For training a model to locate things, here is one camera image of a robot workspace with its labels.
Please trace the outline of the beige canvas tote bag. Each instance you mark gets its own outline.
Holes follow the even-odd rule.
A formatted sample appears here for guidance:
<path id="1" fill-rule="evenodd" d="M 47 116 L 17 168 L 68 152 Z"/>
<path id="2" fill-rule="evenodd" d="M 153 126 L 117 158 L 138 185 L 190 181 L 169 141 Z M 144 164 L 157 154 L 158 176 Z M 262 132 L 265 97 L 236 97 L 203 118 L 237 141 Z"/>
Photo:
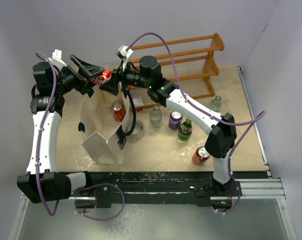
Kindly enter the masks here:
<path id="1" fill-rule="evenodd" d="M 116 131 L 119 127 L 126 128 L 131 115 L 131 104 L 122 92 L 114 96 L 93 87 L 93 95 L 85 96 L 81 106 L 80 123 L 84 125 L 81 131 L 82 146 L 91 159 L 97 164 L 122 165 L 125 146 L 120 145 Z M 112 104 L 120 102 L 124 107 L 124 119 L 117 122 L 112 111 Z"/>

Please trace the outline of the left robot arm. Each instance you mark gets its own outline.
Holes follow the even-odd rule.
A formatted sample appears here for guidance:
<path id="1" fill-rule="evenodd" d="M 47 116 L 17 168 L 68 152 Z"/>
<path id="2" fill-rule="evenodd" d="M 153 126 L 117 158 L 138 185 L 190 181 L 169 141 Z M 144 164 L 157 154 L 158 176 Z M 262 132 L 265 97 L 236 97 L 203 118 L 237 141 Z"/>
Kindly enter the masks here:
<path id="1" fill-rule="evenodd" d="M 36 84 L 33 86 L 30 104 L 33 114 L 33 147 L 26 174 L 17 178 L 17 186 L 33 203 L 68 199 L 73 191 L 82 196 L 93 192 L 93 183 L 84 172 L 63 174 L 57 168 L 57 136 L 62 119 L 64 95 L 77 90 L 82 95 L 93 95 L 94 83 L 105 70 L 101 66 L 86 63 L 74 55 L 71 61 L 77 71 L 60 58 L 52 57 L 33 66 Z"/>

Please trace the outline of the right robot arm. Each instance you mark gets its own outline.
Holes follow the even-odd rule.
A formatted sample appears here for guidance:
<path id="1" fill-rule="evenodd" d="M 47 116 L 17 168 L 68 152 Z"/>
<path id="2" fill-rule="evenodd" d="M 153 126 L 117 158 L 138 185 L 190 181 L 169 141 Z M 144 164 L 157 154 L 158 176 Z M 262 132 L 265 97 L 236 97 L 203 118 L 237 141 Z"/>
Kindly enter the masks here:
<path id="1" fill-rule="evenodd" d="M 132 70 L 123 65 L 112 70 L 99 88 L 117 96 L 120 87 L 125 91 L 129 86 L 145 88 L 155 103 L 178 111 L 207 134 L 205 148 L 213 157 L 213 178 L 216 180 L 213 190 L 219 196 L 226 195 L 231 190 L 229 158 L 237 137 L 233 115 L 221 116 L 187 96 L 181 87 L 163 76 L 160 63 L 150 55 L 139 60 L 139 69 Z"/>

